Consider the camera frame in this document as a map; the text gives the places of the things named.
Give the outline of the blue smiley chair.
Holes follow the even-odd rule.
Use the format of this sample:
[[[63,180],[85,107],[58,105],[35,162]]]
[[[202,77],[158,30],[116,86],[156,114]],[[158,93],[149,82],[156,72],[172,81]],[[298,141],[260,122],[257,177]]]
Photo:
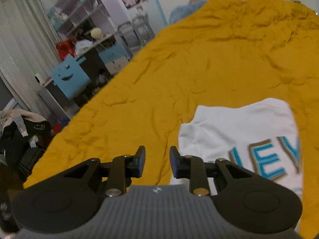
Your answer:
[[[85,60],[85,57],[75,59],[68,55],[50,74],[53,82],[68,99],[78,96],[90,83],[89,76],[80,66]]]

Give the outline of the white wall shelf unit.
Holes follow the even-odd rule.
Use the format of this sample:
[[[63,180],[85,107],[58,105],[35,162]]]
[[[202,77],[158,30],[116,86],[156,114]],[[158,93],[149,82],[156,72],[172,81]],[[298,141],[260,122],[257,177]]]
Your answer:
[[[62,40],[92,40],[90,32],[95,27],[104,36],[117,30],[102,0],[57,0],[48,18]]]

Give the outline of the white Nevada sweatshirt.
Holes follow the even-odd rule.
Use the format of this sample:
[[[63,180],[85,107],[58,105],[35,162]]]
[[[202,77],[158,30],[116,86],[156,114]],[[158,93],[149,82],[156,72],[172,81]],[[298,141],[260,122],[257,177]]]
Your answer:
[[[237,109],[198,106],[192,121],[179,129],[178,151],[204,162],[226,159],[301,198],[301,142],[285,101],[267,98]],[[189,185],[173,175],[170,182]]]

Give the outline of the dark study desk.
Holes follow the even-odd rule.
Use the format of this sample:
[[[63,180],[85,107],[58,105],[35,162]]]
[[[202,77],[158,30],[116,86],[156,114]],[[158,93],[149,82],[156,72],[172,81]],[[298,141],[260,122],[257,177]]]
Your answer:
[[[38,94],[59,119],[69,120],[128,62],[126,48],[107,35],[75,57],[67,55]]]

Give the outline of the pile of dark clothes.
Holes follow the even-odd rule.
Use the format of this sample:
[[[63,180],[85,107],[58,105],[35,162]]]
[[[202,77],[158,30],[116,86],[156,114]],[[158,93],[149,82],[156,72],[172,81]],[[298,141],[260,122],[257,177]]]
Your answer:
[[[18,231],[8,190],[21,190],[51,140],[43,116],[22,109],[1,111],[1,229]]]

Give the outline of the mustard yellow bed quilt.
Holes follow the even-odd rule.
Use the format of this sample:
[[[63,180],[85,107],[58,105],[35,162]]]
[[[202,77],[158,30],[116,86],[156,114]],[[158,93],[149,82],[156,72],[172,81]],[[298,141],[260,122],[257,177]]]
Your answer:
[[[137,185],[167,185],[169,149],[197,106],[292,108],[304,165],[301,235],[318,234],[318,15],[284,0],[209,0],[163,29],[57,134],[24,186],[146,147]]]

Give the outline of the white plastic bag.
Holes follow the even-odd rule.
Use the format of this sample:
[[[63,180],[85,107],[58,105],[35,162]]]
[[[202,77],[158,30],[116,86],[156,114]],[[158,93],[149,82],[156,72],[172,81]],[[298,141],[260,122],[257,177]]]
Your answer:
[[[87,48],[90,48],[94,43],[91,40],[83,39],[75,44],[76,55],[83,53]]]

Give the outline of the blue pillow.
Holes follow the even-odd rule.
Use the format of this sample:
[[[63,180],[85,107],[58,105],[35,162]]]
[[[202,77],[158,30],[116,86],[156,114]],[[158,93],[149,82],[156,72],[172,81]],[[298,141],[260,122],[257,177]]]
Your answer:
[[[206,4],[207,0],[200,0],[195,2],[190,2],[186,5],[177,6],[172,10],[169,17],[169,24],[175,24],[180,20],[190,16],[194,12],[198,11],[201,7]]]

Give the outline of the red bag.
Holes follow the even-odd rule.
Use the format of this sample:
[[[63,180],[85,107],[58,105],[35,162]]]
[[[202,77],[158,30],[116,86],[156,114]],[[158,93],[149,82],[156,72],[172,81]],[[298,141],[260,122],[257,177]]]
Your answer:
[[[75,51],[76,42],[77,41],[75,39],[71,38],[71,39],[67,39],[67,40],[58,42],[55,45],[56,50],[58,52],[58,55],[62,61],[65,60],[65,58],[68,55],[75,57],[75,55],[76,55],[76,51]]]

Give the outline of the grey metal folding rack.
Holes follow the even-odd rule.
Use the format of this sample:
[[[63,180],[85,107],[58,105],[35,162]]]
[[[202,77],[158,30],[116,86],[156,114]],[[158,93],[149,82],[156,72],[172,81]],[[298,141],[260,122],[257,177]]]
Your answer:
[[[117,31],[131,55],[155,37],[147,14],[138,15],[131,21],[122,23],[117,27]]]

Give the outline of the white curtain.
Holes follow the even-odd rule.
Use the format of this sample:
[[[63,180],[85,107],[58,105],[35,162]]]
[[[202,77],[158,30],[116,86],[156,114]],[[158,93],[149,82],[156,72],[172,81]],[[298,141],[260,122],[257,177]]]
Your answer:
[[[46,79],[59,63],[60,41],[41,0],[1,0],[1,80],[25,110],[49,118],[36,78]]]

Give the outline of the cream round lamp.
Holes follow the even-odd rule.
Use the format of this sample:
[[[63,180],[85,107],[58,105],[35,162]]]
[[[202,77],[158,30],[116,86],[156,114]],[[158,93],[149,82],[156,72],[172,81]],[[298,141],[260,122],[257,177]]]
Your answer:
[[[91,37],[95,40],[99,40],[103,38],[102,30],[98,27],[95,27],[90,30]]]

